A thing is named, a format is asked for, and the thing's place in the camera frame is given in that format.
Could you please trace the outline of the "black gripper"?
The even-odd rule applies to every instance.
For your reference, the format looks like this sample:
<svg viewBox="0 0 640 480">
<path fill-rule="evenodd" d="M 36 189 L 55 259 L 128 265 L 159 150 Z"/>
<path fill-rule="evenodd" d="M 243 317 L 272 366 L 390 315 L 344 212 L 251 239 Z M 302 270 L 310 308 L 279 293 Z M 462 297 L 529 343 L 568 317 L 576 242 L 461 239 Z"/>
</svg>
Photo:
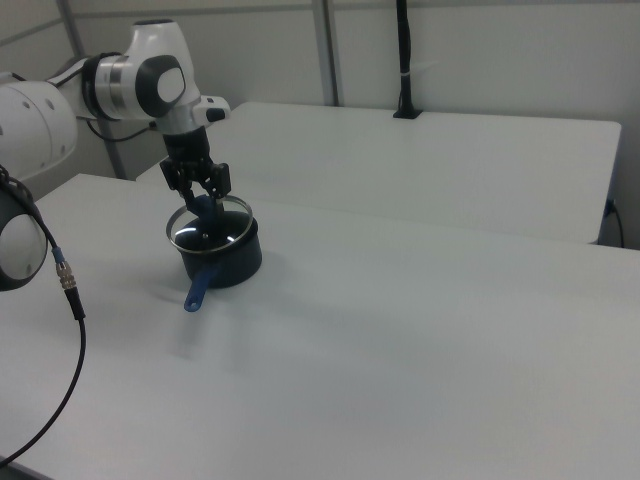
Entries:
<svg viewBox="0 0 640 480">
<path fill-rule="evenodd" d="M 168 158 L 160 162 L 160 168 L 168 187 L 177 191 L 188 210 L 195 201 L 193 183 L 206 192 L 204 210 L 209 213 L 217 208 L 231 191 L 230 169 L 226 163 L 215 164 L 210 158 L 210 145 L 206 129 L 163 136 Z"/>
</svg>

